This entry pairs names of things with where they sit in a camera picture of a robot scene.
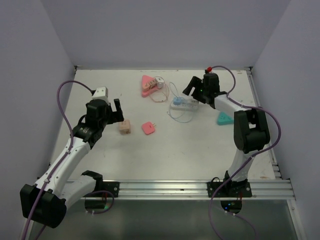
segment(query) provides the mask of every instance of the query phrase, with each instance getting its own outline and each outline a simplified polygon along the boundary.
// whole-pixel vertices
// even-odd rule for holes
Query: electrical cable
[[[161,93],[165,96],[165,100],[154,100],[154,99],[152,98],[151,95],[152,95],[153,93],[155,93],[155,92],[157,92],[157,91],[160,91],[159,88],[154,88],[155,91],[151,92],[151,89],[152,89],[153,87],[155,87],[155,85],[150,85],[150,89],[149,89],[150,94],[149,94],[149,97],[151,98],[152,101],[154,101],[154,102],[157,103],[157,104],[159,104],[159,103],[164,103],[164,102],[166,102],[166,101],[168,100],[168,98],[169,98],[170,90],[169,90],[168,85],[166,84],[166,81],[164,80],[164,78],[163,78],[162,76],[155,76],[154,79],[157,80],[156,78],[159,78],[159,79],[162,79],[162,80],[163,80],[163,85],[164,85],[165,93],[164,93],[163,91],[161,91]]]
[[[266,109],[264,109],[264,108],[262,108],[262,107],[247,106],[247,105],[240,104],[239,102],[237,102],[237,101],[233,100],[231,97],[229,97],[230,93],[231,93],[231,92],[235,89],[235,87],[236,87],[236,77],[235,77],[235,75],[232,73],[232,71],[231,71],[229,68],[225,67],[225,66],[221,66],[221,65],[213,66],[213,67],[211,67],[211,70],[212,70],[212,69],[215,69],[215,68],[223,68],[223,69],[227,70],[227,71],[232,75],[232,78],[233,78],[233,86],[232,86],[232,88],[231,88],[231,89],[227,92],[227,94],[226,94],[227,99],[229,99],[232,103],[234,103],[234,104],[236,104],[236,105],[238,105],[238,106],[240,106],[240,107],[242,107],[242,108],[246,108],[246,109],[256,109],[256,110],[261,110],[261,111],[265,112],[266,114],[268,114],[268,115],[274,120],[274,122],[275,122],[275,124],[276,124],[276,126],[277,126],[277,128],[278,128],[278,136],[277,136],[275,142],[274,142],[272,145],[266,147],[265,149],[260,150],[260,151],[258,151],[258,152],[256,152],[256,153],[253,153],[253,154],[239,167],[239,169],[238,169],[237,171],[235,171],[235,172],[234,172],[223,184],[221,184],[221,185],[213,192],[213,194],[212,194],[212,197],[211,197],[210,203],[209,203],[209,210],[208,210],[209,220],[210,220],[211,227],[213,228],[215,234],[216,234],[220,239],[223,240],[223,237],[222,237],[221,234],[218,232],[218,230],[217,230],[217,228],[216,228],[216,226],[215,226],[215,224],[214,224],[214,222],[213,222],[212,214],[211,214],[212,203],[213,203],[213,199],[214,199],[215,195],[217,194],[217,192],[219,192],[219,190],[220,190],[221,188],[223,188],[228,182],[230,182],[231,179],[232,179],[235,175],[237,175],[237,174],[252,160],[252,158],[254,158],[255,156],[257,156],[257,155],[259,155],[259,154],[262,154],[262,153],[264,153],[264,152],[266,152],[266,151],[268,151],[268,150],[270,150],[270,149],[272,149],[272,148],[274,148],[274,147],[279,143],[279,141],[280,141],[281,134],[282,134],[282,130],[281,130],[281,126],[280,126],[279,121],[277,120],[277,118],[276,118],[270,111],[268,111],[268,110],[266,110]],[[259,237],[258,237],[258,232],[257,232],[256,228],[255,228],[250,222],[248,222],[244,217],[242,217],[242,216],[238,216],[238,217],[241,218],[241,219],[243,219],[244,221],[246,221],[246,222],[253,228],[254,235],[255,235],[255,239],[257,240]]]
[[[88,197],[90,195],[93,195],[93,194],[105,194],[105,199],[107,201],[107,194],[109,194],[111,197],[112,197],[112,202],[110,204],[110,206],[107,208],[107,209],[104,209],[103,211],[87,211],[88,213],[91,213],[91,214],[104,214],[106,213],[107,211],[109,211],[111,209],[111,207],[114,205],[115,203],[115,196],[109,192],[109,191],[106,191],[106,190],[101,190],[101,191],[93,191],[93,192],[90,192],[88,193],[87,195],[85,195],[85,197]],[[46,228],[46,225],[43,225],[42,228],[40,229],[40,231],[38,232],[38,234],[35,236],[34,240],[38,240],[38,238],[40,237],[40,235],[43,233],[43,231],[45,230]]]
[[[174,91],[172,90],[171,85],[174,86],[175,91],[176,91],[176,94],[175,94]],[[173,82],[169,82],[169,86],[170,86],[170,90],[171,90],[172,94],[173,94],[177,99],[180,99],[180,100],[182,100],[182,101],[183,101],[183,100],[186,100],[184,97],[179,96],[178,89],[177,89],[176,85],[175,85]],[[166,113],[167,113],[173,120],[175,120],[175,121],[178,122],[178,123],[186,124],[186,123],[191,122],[192,119],[194,118],[195,113],[192,114],[192,116],[191,116],[191,118],[190,118],[189,120],[186,120],[186,121],[181,121],[181,120],[179,120],[179,118],[181,118],[181,117],[186,113],[186,111],[187,111],[186,108],[184,109],[183,113],[182,113],[180,116],[177,116],[177,117],[172,116],[172,114],[171,114],[171,104],[172,104],[173,102],[174,102],[174,100],[171,101],[171,103],[170,103],[170,105],[169,105],[169,110],[168,110]]]
[[[85,115],[82,115],[80,118],[79,118],[79,121],[78,121],[78,124],[81,124],[83,119],[86,117],[86,114]]]
[[[217,209],[218,211],[223,211],[224,213],[229,214],[232,217],[236,217],[236,218],[241,219],[242,221],[246,222],[252,228],[252,230],[254,231],[254,235],[255,236],[257,235],[257,230],[255,229],[254,225],[248,219],[246,219],[244,216],[241,216],[239,214],[235,214],[235,213],[223,210],[221,207],[217,207],[217,206],[213,206],[213,207],[215,209]]]
[[[215,176],[214,178],[212,178],[211,182],[213,182],[214,180],[218,179],[219,182],[221,181],[220,178],[218,178],[217,176]]]
[[[111,202],[110,206],[107,209],[104,209],[103,211],[87,211],[88,213],[91,213],[91,214],[94,214],[94,215],[96,215],[96,214],[104,214],[104,213],[108,212],[111,209],[111,207],[114,205],[114,203],[115,203],[115,196],[109,191],[106,191],[106,190],[93,191],[93,192],[90,192],[87,195],[85,195],[85,197],[88,197],[88,196],[93,195],[93,194],[108,194],[108,195],[110,195],[112,197],[112,202]]]
[[[60,158],[60,160],[57,162],[57,164],[53,167],[53,169],[50,171],[50,173],[48,174],[47,178],[46,178],[46,181],[43,183],[42,185],[42,188],[40,189],[38,195],[36,196],[36,199],[32,205],[32,208],[31,208],[31,211],[29,213],[29,216],[26,220],[26,223],[25,223],[25,226],[24,226],[24,229],[23,229],[23,232],[22,232],[22,237],[21,237],[21,240],[25,240],[26,239],[26,236],[27,236],[27,232],[28,232],[28,228],[29,228],[29,225],[30,225],[30,221],[31,221],[31,218],[36,210],[36,206],[40,200],[40,197],[41,195],[43,194],[48,182],[50,181],[50,178],[51,176],[54,174],[54,172],[57,170],[57,168],[59,167],[59,165],[63,162],[63,160],[66,158],[66,156],[68,155],[68,153],[70,152],[70,150],[72,149],[73,145],[74,145],[74,134],[73,134],[73,131],[72,131],[72,128],[71,128],[71,125],[70,125],[70,122],[68,121],[67,119],[67,116],[65,115],[64,113],[64,110],[61,106],[61,103],[60,103],[60,91],[61,91],[61,88],[65,85],[65,84],[68,84],[68,83],[76,83],[76,84],[80,84],[81,86],[85,87],[86,89],[88,89],[91,94],[94,93],[94,90],[91,90],[88,86],[86,86],[85,84],[83,84],[82,82],[79,82],[79,81],[74,81],[74,80],[69,80],[69,81],[65,81],[63,83],[60,84],[60,86],[58,87],[58,90],[56,92],[56,101],[57,101],[57,104],[58,104],[58,108],[60,110],[60,113],[63,117],[63,119],[65,120],[67,126],[68,126],[68,129],[70,131],[70,145],[67,149],[67,151],[63,154],[63,156]]]

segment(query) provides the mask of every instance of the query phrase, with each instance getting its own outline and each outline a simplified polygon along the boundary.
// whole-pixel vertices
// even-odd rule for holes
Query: white table surface
[[[231,75],[225,70],[216,70],[220,90],[228,91],[233,84]],[[219,126],[219,111],[209,105],[200,104],[193,120],[179,123],[167,115],[169,101],[154,103],[141,96],[143,75],[161,76],[173,82],[181,94],[192,76],[202,78],[203,70],[78,70],[75,80],[91,89],[106,86],[108,99],[115,110],[113,99],[119,98],[125,119],[131,123],[131,134],[121,135],[118,123],[107,125],[102,138],[86,155],[71,179],[91,170],[109,180],[210,180],[223,178],[236,152],[233,139],[233,124]],[[231,96],[247,105],[254,105],[247,73],[234,71],[237,85]],[[74,127],[86,113],[85,104],[91,95],[84,87],[73,84],[66,116]],[[156,124],[156,132],[145,135],[141,125]],[[64,149],[69,131],[63,122],[51,161]],[[257,156],[249,171],[249,179],[275,179],[270,155]]]

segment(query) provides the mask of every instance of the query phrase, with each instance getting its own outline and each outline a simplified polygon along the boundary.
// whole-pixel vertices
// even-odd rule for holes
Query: white power strip
[[[183,110],[195,112],[198,110],[199,102],[194,99],[183,99],[179,105],[175,105],[171,102],[170,108],[173,110]]]

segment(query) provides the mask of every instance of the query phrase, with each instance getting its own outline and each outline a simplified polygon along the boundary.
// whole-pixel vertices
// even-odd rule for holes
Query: white cable
[[[171,85],[174,86],[175,91],[176,91],[176,94],[175,94],[174,91],[172,90]],[[170,87],[170,90],[171,90],[172,94],[173,94],[176,98],[182,99],[182,100],[186,100],[184,97],[179,96],[178,89],[177,89],[176,85],[175,85],[173,82],[171,82],[171,81],[169,82],[169,87]],[[192,114],[191,118],[190,118],[188,121],[180,121],[180,120],[179,120],[179,118],[181,118],[181,117],[186,113],[186,111],[187,111],[186,108],[184,109],[183,113],[182,113],[180,116],[177,116],[177,117],[173,117],[173,116],[172,116],[172,114],[171,114],[171,104],[173,103],[173,101],[174,101],[174,100],[172,100],[171,103],[170,103],[170,105],[169,105],[169,111],[166,112],[166,113],[170,116],[170,118],[172,118],[173,120],[175,120],[176,122],[181,123],[181,124],[187,124],[187,123],[191,122],[191,120],[194,118],[195,113]]]

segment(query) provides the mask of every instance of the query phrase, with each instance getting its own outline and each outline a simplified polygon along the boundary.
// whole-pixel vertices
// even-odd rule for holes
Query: pink triangle block
[[[150,82],[153,79],[154,79],[154,77],[152,77],[152,76],[147,76],[147,75],[142,76],[142,85],[141,85],[142,97],[144,97],[144,98],[148,97],[150,94],[154,93],[155,91],[157,91],[159,89],[157,86],[154,86],[149,91],[142,91],[142,86],[146,85],[148,82]]]

